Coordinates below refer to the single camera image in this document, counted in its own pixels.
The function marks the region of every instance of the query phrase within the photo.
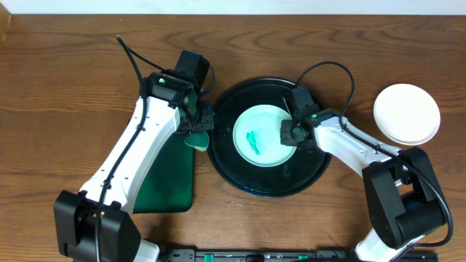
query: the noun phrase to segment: white plate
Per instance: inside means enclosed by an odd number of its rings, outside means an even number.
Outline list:
[[[274,167],[290,159],[295,146],[280,144],[282,120],[289,113],[277,106],[259,105],[244,111],[233,127],[233,143],[238,153],[259,167]]]
[[[412,84],[394,84],[384,89],[374,103],[374,118],[384,135],[409,146],[427,142],[440,127],[437,103]]]

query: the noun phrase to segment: green cloth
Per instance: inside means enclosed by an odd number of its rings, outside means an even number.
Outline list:
[[[185,139],[168,138],[141,185],[135,214],[185,212],[192,206],[194,149]]]

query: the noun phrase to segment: wooden table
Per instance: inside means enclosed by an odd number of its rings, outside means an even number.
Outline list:
[[[53,203],[100,167],[138,96],[118,33],[167,68],[182,49],[203,54],[216,70],[213,102],[254,76],[296,79],[314,63],[343,63],[357,83],[349,120],[384,141],[372,117],[377,94],[394,83],[424,88],[442,122],[422,148],[455,222],[453,240],[435,251],[443,262],[466,259],[466,17],[15,15],[0,52],[0,260],[69,261],[58,253]],[[332,66],[305,82],[334,108],[350,90]],[[362,180],[338,159],[306,191],[262,199],[232,188],[206,153],[195,158],[192,208],[135,215],[143,237],[199,249],[312,250],[351,247],[371,228]]]

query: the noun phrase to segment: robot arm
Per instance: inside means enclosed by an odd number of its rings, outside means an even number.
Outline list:
[[[58,247],[62,255],[75,261],[95,261],[96,216],[101,216],[100,247],[104,261],[155,262],[156,244],[141,239],[130,218],[144,178],[167,139],[213,128],[212,107],[201,102],[209,62],[201,55],[184,50],[175,70],[152,73],[144,79],[146,120],[139,135],[115,170],[105,195],[102,214],[98,201],[110,169],[132,138],[143,116],[139,98],[126,130],[100,169],[78,194],[62,191],[54,206]]]
[[[126,130],[105,162],[79,190],[87,192],[87,199],[95,202],[99,201],[103,180],[107,178],[110,169],[139,124],[143,110],[142,100],[143,98],[138,99]],[[119,168],[115,171],[114,177],[111,180],[111,188],[108,189],[104,200],[105,205],[109,206],[115,201],[121,204],[120,210],[129,214],[133,213],[139,188],[149,168],[164,143],[178,129],[179,124],[180,111],[178,108],[169,107],[167,101],[159,98],[147,98],[147,117],[144,129],[127,152],[127,156],[122,160]]]
[[[339,115],[331,109],[321,111],[305,86],[291,90],[284,99],[292,120],[282,121],[281,143],[311,150],[319,148],[338,157],[363,178],[374,228],[355,248],[360,260],[391,261],[406,249],[406,245],[418,241],[446,223],[446,214],[439,198],[424,181],[397,159],[374,150],[344,131],[339,124]],[[402,151],[365,134],[352,126],[345,117],[342,122],[359,138],[421,170],[444,199],[432,165],[423,150],[414,147]],[[413,191],[400,196],[396,186],[402,183],[413,184]]]

